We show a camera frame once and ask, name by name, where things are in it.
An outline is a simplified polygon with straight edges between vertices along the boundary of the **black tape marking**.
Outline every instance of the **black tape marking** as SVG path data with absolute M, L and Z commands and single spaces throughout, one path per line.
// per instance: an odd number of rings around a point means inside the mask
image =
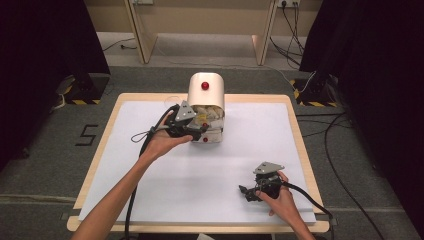
M 80 137 L 88 137 L 88 138 L 91 138 L 91 140 L 90 140 L 90 142 L 89 143 L 77 143 L 77 144 L 75 144 L 75 146 L 78 146 L 78 147 L 81 147 L 81 146 L 83 146 L 83 147 L 87 147 L 87 146 L 91 146 L 91 145 L 93 145 L 93 142 L 94 142 L 94 139 L 96 138 L 96 135 L 92 135 L 92 134 L 85 134 L 85 131 L 87 130 L 87 128 L 89 128 L 89 127 L 98 127 L 99 125 L 97 125 L 97 124 L 87 124 L 87 125 L 85 125 L 84 126 L 84 130 L 82 130 L 82 133 L 81 133 L 81 135 L 80 135 Z

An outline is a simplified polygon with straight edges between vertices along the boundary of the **red button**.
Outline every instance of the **red button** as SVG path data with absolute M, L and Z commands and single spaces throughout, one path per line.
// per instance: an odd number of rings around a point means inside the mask
M 208 82 L 202 82 L 202 89 L 208 90 L 209 89 L 209 83 Z

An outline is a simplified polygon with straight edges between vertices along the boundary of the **power outlet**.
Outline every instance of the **power outlet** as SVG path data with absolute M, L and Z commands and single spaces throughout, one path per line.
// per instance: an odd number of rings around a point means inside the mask
M 294 8 L 296 7 L 296 4 L 297 4 L 297 7 L 299 7 L 299 4 L 300 4 L 300 0 L 278 0 L 277 6 L 279 8 L 283 7 L 283 1 L 286 2 L 286 8 Z

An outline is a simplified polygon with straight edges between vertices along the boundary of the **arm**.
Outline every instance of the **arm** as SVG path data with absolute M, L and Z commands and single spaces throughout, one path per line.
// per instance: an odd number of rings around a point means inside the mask
M 283 181 L 288 182 L 288 178 L 282 172 L 278 171 L 278 174 Z M 280 188 L 280 195 L 277 199 L 273 199 L 266 193 L 259 191 L 256 195 L 271 207 L 269 215 L 273 216 L 277 214 L 281 219 L 287 222 L 299 240 L 315 239 L 309 231 L 308 226 L 306 226 L 305 222 L 300 217 L 300 213 L 293 200 L 293 195 L 287 187 L 282 186 Z
M 157 132 L 134 166 L 91 210 L 71 239 L 105 239 L 147 168 L 172 148 L 191 140 L 191 136 L 170 138 L 165 131 Z

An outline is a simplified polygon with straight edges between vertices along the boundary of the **table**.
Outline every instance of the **table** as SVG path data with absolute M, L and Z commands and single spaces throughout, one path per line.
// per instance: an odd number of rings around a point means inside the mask
M 172 96 L 178 96 L 180 99 L 185 99 L 187 94 L 152 94 L 152 93 L 125 93 L 120 95 L 117 103 L 110 116 L 109 122 L 106 126 L 103 137 L 99 143 L 96 154 L 93 158 L 93 162 L 89 168 L 86 179 L 81 188 L 80 194 L 74 205 L 74 210 L 78 211 L 83 207 L 84 201 L 86 200 L 88 190 L 93 181 L 94 174 L 99 165 L 101 155 L 105 149 L 108 136 L 111 133 L 112 127 L 114 126 L 115 119 L 119 112 L 120 107 L 124 102 L 127 101 L 163 101 L 164 99 Z M 315 181 L 315 177 L 306 153 L 306 149 L 303 143 L 303 139 L 297 124 L 297 120 L 291 105 L 290 99 L 284 95 L 245 95 L 245 94 L 227 94 L 225 95 L 225 102 L 262 102 L 262 103 L 285 103 L 289 113 L 289 121 L 292 126 L 292 132 L 295 139 L 296 148 L 301 160 L 302 169 L 304 171 L 306 184 L 312 198 L 318 203 L 322 204 L 322 200 L 318 191 L 318 186 Z M 314 208 L 314 212 L 317 214 L 322 213 L 320 210 Z M 75 231 L 80 224 L 78 216 L 71 216 L 68 220 L 68 229 Z M 326 232 L 329 229 L 329 223 L 327 221 L 317 220 L 314 224 L 309 224 L 309 228 L 312 232 Z M 113 226 L 112 231 L 124 231 L 124 225 L 117 223 Z M 210 225 L 210 224 L 133 224 L 130 225 L 130 231 L 132 232 L 160 232 L 160 233 L 284 233 L 292 232 L 289 226 L 276 226 L 276 225 Z
M 263 65 L 276 0 L 125 0 L 142 63 L 148 63 L 158 33 L 251 35 L 258 65 Z

